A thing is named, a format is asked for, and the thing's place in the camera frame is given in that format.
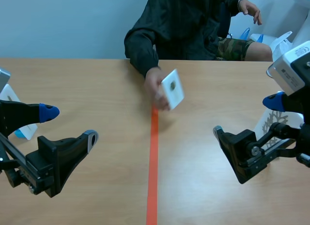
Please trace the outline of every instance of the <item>white card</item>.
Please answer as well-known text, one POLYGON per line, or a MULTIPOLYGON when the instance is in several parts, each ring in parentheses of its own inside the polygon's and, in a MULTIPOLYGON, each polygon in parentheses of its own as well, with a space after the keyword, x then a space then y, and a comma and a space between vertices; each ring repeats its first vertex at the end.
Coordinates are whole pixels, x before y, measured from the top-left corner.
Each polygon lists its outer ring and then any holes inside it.
MULTIPOLYGON (((303 115, 294 112, 279 112, 266 109, 255 126, 254 132, 256 138, 260 139, 263 135, 265 135, 274 122, 284 123, 293 128, 300 128, 300 125, 304 123, 304 117, 303 115)), ((279 141, 281 140, 274 137, 262 146, 262 148, 266 150, 279 141)))
POLYGON ((174 69, 166 76, 161 82, 161 86, 169 102, 170 109, 175 109, 184 99, 184 92, 178 71, 174 69))
MULTIPOLYGON (((15 94, 14 90, 9 84, 6 84, 1 91, 0 100, 20 102, 18 96, 15 94)), ((29 124, 15 131, 15 135, 18 138, 26 138, 28 140, 31 140, 37 128, 38 126, 36 124, 29 124)))

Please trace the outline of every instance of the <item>man's left hand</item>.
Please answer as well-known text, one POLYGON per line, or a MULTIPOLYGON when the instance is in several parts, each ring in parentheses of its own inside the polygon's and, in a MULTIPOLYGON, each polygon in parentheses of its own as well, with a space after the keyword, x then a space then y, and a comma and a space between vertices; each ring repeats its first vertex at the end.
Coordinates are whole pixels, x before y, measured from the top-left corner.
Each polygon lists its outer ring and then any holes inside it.
POLYGON ((255 4, 248 0, 241 0, 239 3, 239 9, 241 12, 243 12, 244 15, 250 15, 254 17, 254 24, 261 25, 262 23, 262 17, 261 17, 261 11, 257 8, 255 4))

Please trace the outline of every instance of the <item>white stand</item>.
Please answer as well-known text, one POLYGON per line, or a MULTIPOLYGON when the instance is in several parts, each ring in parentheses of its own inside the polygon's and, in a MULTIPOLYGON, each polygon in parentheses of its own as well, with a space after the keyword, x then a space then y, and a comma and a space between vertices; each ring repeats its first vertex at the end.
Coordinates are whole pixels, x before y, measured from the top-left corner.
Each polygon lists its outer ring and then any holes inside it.
POLYGON ((293 40, 293 48, 310 40, 310 10, 308 17, 293 40))
MULTIPOLYGON (((256 138, 260 139, 263 135, 265 135, 269 131, 270 126, 274 122, 281 122, 293 128, 300 128, 300 126, 304 123, 304 117, 301 114, 293 112, 279 112, 266 109, 266 111, 263 113, 260 120, 255 126, 254 132, 256 138)), ((262 148, 267 150, 268 148, 270 148, 275 144, 280 143, 284 144, 286 141, 274 137, 269 142, 267 142, 262 148)))
MULTIPOLYGON (((1 91, 0 100, 20 102, 18 96, 15 94, 14 90, 9 84, 6 84, 3 90, 1 91)), ((21 127, 20 129, 15 131, 15 135, 18 138, 26 138, 28 140, 31 140, 37 128, 38 126, 36 124, 30 124, 30 125, 21 127)))

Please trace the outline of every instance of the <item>hand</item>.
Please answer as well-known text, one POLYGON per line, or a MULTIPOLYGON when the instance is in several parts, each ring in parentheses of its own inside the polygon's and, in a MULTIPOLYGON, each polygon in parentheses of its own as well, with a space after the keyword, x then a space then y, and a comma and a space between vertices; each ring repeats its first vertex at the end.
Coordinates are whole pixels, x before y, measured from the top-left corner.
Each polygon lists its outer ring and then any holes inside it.
POLYGON ((253 16, 254 24, 256 24, 256 22, 258 25, 263 24, 261 11, 252 2, 248 0, 241 0, 239 3, 239 9, 241 10, 241 12, 243 12, 244 15, 253 16))
POLYGON ((159 86, 166 74, 159 68, 150 69, 145 77, 144 87, 152 100, 152 103, 159 110, 170 110, 167 98, 159 91, 159 86))

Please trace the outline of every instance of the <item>blue gripper tip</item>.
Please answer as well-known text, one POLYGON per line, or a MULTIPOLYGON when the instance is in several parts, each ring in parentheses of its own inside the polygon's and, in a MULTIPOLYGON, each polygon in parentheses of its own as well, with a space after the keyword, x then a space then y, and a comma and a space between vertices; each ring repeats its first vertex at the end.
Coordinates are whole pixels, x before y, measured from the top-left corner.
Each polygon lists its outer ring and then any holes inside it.
POLYGON ((53 120, 59 115, 60 111, 55 106, 39 104, 39 117, 40 123, 47 122, 53 120))
POLYGON ((285 112, 283 103, 282 103, 282 95, 284 92, 279 92, 277 94, 265 97, 263 100, 263 105, 268 109, 276 110, 280 112, 285 112))

